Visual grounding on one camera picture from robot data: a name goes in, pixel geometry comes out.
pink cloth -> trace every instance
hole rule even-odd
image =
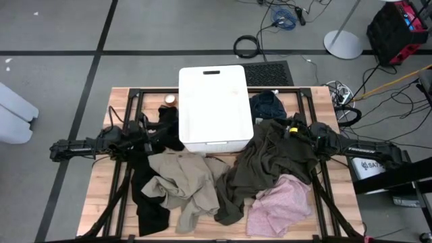
[[[272,189],[260,191],[249,210],[249,236],[283,237],[288,226],[311,213],[307,193],[311,189],[293,175],[280,175]]]

crumpled clothing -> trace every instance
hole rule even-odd
[[[286,126],[274,119],[254,125],[254,136],[234,167],[216,182],[220,209],[215,221],[223,225],[239,221],[244,216],[244,199],[274,187],[281,174],[311,183],[311,171],[318,163],[312,146],[296,136],[284,138],[285,132]]]
[[[142,189],[148,197],[164,196],[161,206],[182,208],[176,232],[195,229],[199,215],[214,215],[219,209],[215,181],[230,167],[216,159],[192,153],[163,153],[148,157],[150,167],[159,175]]]
[[[159,140],[153,144],[154,153],[162,153],[165,147],[175,151],[182,151],[184,145],[179,140],[178,135],[178,110],[175,107],[161,106],[159,108],[159,123],[162,123],[157,130],[163,130]],[[134,149],[129,151],[129,165],[134,170],[131,179],[132,200],[136,203],[138,216],[139,236],[161,232],[168,228],[169,210],[161,207],[160,203],[164,201],[163,197],[149,198],[141,190],[153,176],[158,176],[150,168],[147,155],[140,150]]]
[[[249,104],[253,124],[256,118],[286,119],[284,105],[271,90],[254,95],[249,99]]]
[[[308,192],[311,189],[293,175],[281,175],[272,189],[256,195],[248,213],[249,236],[283,237],[288,227],[311,214]]]

white box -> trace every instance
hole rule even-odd
[[[180,70],[179,136],[190,152],[238,152],[253,135],[241,65]]]
[[[385,172],[384,167],[372,159],[353,158],[352,165],[354,166],[354,171],[356,172],[356,175],[360,180]],[[385,191],[387,190],[379,189],[372,192],[367,192],[366,194],[374,194]]]

black clothing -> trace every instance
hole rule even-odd
[[[230,225],[243,217],[244,199],[272,188],[280,174],[292,174],[305,184],[317,165],[310,144],[296,136],[284,138],[286,126],[273,119],[254,125],[254,136],[237,156],[234,167],[216,183],[220,209],[215,220]]]
[[[159,123],[162,125],[157,129],[162,132],[159,140],[152,145],[155,153],[162,153],[165,147],[175,151],[182,151],[184,145],[179,140],[178,135],[178,110],[175,107],[161,106],[159,108]],[[134,175],[132,176],[132,200],[138,206],[136,214],[138,216],[138,228],[140,236],[146,236],[168,228],[169,210],[161,207],[165,200],[164,196],[149,198],[141,192],[142,188],[153,176],[159,176],[149,165],[147,155],[142,151],[132,156],[129,161]]]
[[[178,135],[178,110],[176,107],[160,106],[159,111],[159,123],[162,124],[158,129],[166,130],[163,136],[159,138],[155,144],[152,144],[153,151],[155,153],[162,153],[165,147],[173,149],[175,151],[182,151],[184,145],[180,142]]]
[[[134,175],[132,176],[132,200],[138,206],[138,228],[140,236],[146,236],[161,232],[168,228],[169,210],[161,207],[165,197],[149,198],[141,189],[153,178],[159,176],[156,171],[150,168],[149,159],[143,153],[137,153],[133,161],[130,161]]]
[[[264,90],[254,95],[249,99],[249,104],[253,124],[258,117],[263,119],[287,118],[284,105],[271,90]]]

wooden table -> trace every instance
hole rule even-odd
[[[317,119],[320,122],[324,122],[330,125],[335,131],[338,130],[338,124],[336,122],[335,113],[333,111],[333,105],[329,95],[327,87],[311,87],[313,93],[313,101],[315,106],[315,112]],[[121,118],[124,117],[125,107],[127,102],[129,88],[113,88],[109,97],[109,105],[117,111]],[[145,94],[144,103],[142,105],[142,111],[148,116],[151,122],[157,122],[158,111],[160,105],[163,104],[163,98],[165,94]],[[298,112],[298,103],[294,94],[283,94],[279,93],[278,98],[282,101],[288,116]],[[308,106],[306,99],[303,99],[304,107],[306,110],[306,118],[308,123],[311,122],[310,115],[308,113]],[[113,115],[114,124],[121,127],[122,123]],[[105,116],[103,126],[109,126],[109,117]],[[235,157],[232,155],[218,156],[226,163],[232,165]],[[335,157],[335,159],[346,163],[344,157]],[[88,185],[88,191],[84,208],[82,210],[82,216],[80,225],[78,228],[77,235],[82,235],[87,232],[92,224],[98,219],[99,215],[103,212],[107,205],[109,198],[109,189],[113,177],[114,162],[109,159],[103,159],[97,162],[93,169],[90,178],[90,184]],[[333,189],[333,197],[336,206],[342,212],[344,217],[352,224],[354,229],[363,233],[362,219],[360,211],[358,209],[356,194],[352,185],[352,179],[348,169],[334,161],[328,161],[328,172],[331,180],[331,187]],[[126,164],[123,165],[120,181],[122,179]],[[315,199],[313,192],[309,193],[308,197],[309,205],[313,210],[312,214],[305,219],[293,225],[289,228],[288,233],[283,237],[286,240],[310,240],[313,234],[320,235],[319,223],[316,214]],[[272,238],[262,237],[250,237],[246,235],[246,222],[247,222],[247,211],[253,203],[253,199],[249,198],[245,200],[245,216],[237,223],[224,226],[213,220],[213,217],[200,216],[198,225],[194,232],[189,234],[176,234],[175,228],[177,219],[180,215],[180,208],[171,211],[169,219],[169,228],[144,237],[137,237],[137,239],[148,239],[148,240],[191,240],[191,239],[230,239],[230,240],[265,240]],[[331,226],[331,220],[329,216],[329,210],[324,205],[325,220],[329,235],[333,234]],[[113,214],[113,221],[111,224],[111,234],[114,234],[115,224],[117,222],[117,212],[115,210]],[[122,238],[127,238],[128,235],[138,235],[138,217],[136,216],[136,205],[132,201],[131,192],[128,194],[128,202],[126,207],[126,215],[124,220],[124,228]]]

